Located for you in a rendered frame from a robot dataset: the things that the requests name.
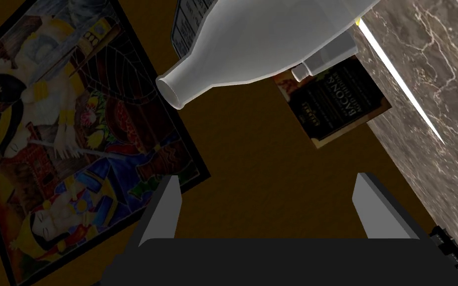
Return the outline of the small white bottle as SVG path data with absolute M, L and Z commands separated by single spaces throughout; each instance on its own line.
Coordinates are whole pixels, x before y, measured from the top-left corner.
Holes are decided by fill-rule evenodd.
M 308 76 L 317 75 L 357 53 L 358 47 L 353 36 L 347 30 L 291 71 L 294 78 L 301 82 Z

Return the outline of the black food box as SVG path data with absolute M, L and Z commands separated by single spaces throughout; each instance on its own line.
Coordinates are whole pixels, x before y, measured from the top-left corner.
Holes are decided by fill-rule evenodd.
M 317 149 L 391 108 L 356 56 L 300 82 L 291 70 L 272 78 Z

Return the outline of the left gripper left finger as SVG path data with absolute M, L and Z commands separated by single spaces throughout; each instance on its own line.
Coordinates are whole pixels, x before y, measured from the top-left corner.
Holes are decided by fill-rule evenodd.
M 153 238 L 173 238 L 182 205 L 179 178 L 165 176 L 151 196 L 143 216 L 127 243 L 127 252 L 134 252 Z

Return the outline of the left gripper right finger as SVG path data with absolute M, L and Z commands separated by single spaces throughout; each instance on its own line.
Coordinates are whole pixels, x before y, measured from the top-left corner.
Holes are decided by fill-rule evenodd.
M 357 174 L 352 202 L 368 238 L 429 238 L 373 173 Z

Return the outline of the large white bottle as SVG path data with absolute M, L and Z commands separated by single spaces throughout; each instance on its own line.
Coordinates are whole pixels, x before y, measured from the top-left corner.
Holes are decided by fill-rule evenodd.
M 213 87 L 293 68 L 347 31 L 380 0 L 215 0 L 189 52 L 156 79 L 175 109 Z

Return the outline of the white labelled box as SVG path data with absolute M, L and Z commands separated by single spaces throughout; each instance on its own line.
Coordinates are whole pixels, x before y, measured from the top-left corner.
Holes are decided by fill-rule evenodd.
M 180 59 L 189 52 L 203 16 L 214 1 L 177 0 L 170 38 Z

